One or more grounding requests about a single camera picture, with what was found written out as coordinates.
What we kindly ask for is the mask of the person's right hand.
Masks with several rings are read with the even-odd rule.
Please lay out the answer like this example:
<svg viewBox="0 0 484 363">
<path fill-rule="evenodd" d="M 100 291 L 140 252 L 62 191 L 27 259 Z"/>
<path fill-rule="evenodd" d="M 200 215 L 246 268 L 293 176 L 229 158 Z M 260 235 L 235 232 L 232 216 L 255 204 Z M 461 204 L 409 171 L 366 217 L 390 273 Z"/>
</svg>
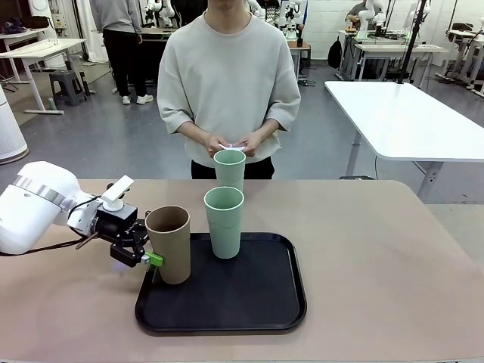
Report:
<svg viewBox="0 0 484 363">
<path fill-rule="evenodd" d="M 223 150 L 224 147 L 228 147 L 229 143 L 221 136 L 206 133 L 203 137 L 203 146 L 206 148 L 209 157 L 213 158 L 217 152 Z"/>
</svg>

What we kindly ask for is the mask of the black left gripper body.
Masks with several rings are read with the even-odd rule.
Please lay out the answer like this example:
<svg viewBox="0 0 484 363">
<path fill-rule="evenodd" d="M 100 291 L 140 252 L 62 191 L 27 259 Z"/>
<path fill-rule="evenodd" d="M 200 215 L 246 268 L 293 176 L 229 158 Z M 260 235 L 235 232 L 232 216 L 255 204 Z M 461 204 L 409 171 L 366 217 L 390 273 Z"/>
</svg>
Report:
<svg viewBox="0 0 484 363">
<path fill-rule="evenodd" d="M 118 211 L 108 211 L 99 206 L 93 219 L 93 232 L 97 237 L 117 243 L 129 236 L 129 231 L 138 220 L 138 208 L 125 204 Z"/>
</svg>

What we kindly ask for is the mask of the person's left hand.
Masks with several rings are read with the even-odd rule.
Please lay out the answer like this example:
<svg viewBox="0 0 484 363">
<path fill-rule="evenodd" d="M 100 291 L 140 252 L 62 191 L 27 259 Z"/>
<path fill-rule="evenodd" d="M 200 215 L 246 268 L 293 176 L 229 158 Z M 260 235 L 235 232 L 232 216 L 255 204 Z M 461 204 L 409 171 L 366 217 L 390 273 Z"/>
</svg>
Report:
<svg viewBox="0 0 484 363">
<path fill-rule="evenodd" d="M 242 137 L 241 140 L 234 144 L 234 147 L 243 147 L 242 152 L 247 157 L 254 157 L 263 141 L 263 137 L 259 132 L 252 132 L 247 136 Z"/>
</svg>

